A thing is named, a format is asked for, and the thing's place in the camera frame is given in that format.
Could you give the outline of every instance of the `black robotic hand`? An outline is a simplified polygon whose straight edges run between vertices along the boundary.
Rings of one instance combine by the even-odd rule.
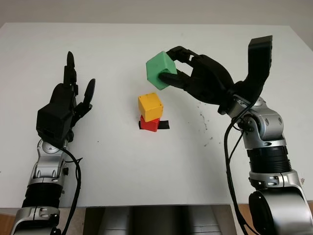
[[[202,102],[219,105],[218,112],[225,114],[234,95],[247,102],[254,101],[260,95],[271,66],[271,44],[272,36],[251,40],[248,47],[248,76],[236,84],[221,64],[183,47],[175,47],[167,54],[173,61],[190,65],[193,68],[191,76],[177,70],[177,74],[163,72],[158,77],[168,85],[184,89]]]
[[[72,127],[88,113],[95,87],[95,79],[88,83],[84,101],[76,105],[78,95],[77,75],[74,56],[67,54],[67,65],[64,66],[63,83],[59,83],[53,90],[50,102],[41,108],[37,114],[36,129],[43,141],[57,148],[63,148],[65,141],[74,138]]]

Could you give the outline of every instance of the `yellow cube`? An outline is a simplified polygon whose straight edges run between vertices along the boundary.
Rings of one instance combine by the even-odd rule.
[[[156,93],[139,96],[138,106],[145,122],[160,118],[163,114],[163,104]]]

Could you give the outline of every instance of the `green cube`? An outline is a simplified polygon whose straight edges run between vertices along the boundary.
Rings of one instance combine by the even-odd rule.
[[[146,63],[147,79],[156,88],[162,90],[168,87],[168,84],[162,82],[158,75],[162,72],[177,74],[174,61],[166,54],[165,51],[160,52]]]

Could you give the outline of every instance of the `white wall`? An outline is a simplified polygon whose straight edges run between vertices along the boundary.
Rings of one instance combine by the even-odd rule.
[[[290,25],[313,49],[313,0],[0,0],[5,22]]]

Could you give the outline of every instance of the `black tape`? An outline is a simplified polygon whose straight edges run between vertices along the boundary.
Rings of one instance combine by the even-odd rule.
[[[168,121],[160,121],[159,124],[158,124],[157,129],[158,130],[170,129],[170,125],[169,125]]]

